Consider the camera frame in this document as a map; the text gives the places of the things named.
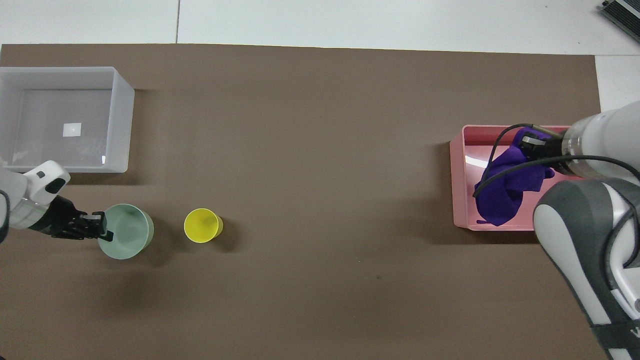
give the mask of brown paper mat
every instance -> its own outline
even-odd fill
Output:
[[[0,245],[7,359],[605,359],[532,233],[452,223],[465,124],[599,112],[592,56],[234,45],[4,45],[2,66],[114,66],[136,89],[129,171],[63,196],[156,223]],[[225,221],[191,243],[195,208]]]

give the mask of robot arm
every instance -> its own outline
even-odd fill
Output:
[[[585,179],[551,187],[534,210],[534,230],[613,360],[640,360],[638,133],[635,102],[583,119],[550,140],[525,137],[518,147],[528,162],[497,175],[546,161]],[[477,191],[489,183],[485,177]]]
[[[54,238],[111,241],[113,233],[106,230],[104,212],[88,215],[58,195],[70,178],[54,161],[46,161],[25,174],[0,166],[0,190],[6,194],[0,198],[0,219],[8,219],[6,223],[15,229],[28,228]]]

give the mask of clear plastic bin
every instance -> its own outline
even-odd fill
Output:
[[[113,67],[0,67],[0,158],[16,172],[125,172],[133,99]]]

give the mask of purple cloth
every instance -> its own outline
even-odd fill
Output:
[[[503,170],[527,162],[527,158],[518,148],[524,133],[535,133],[541,140],[549,138],[549,135],[528,127],[519,130],[509,148],[492,162],[486,176],[487,179]],[[523,192],[540,191],[542,181],[554,177],[555,174],[549,167],[534,165],[512,172],[492,182],[476,197],[478,213],[486,220],[485,222],[479,220],[478,223],[486,224],[488,222],[500,226],[511,220],[522,205]]]

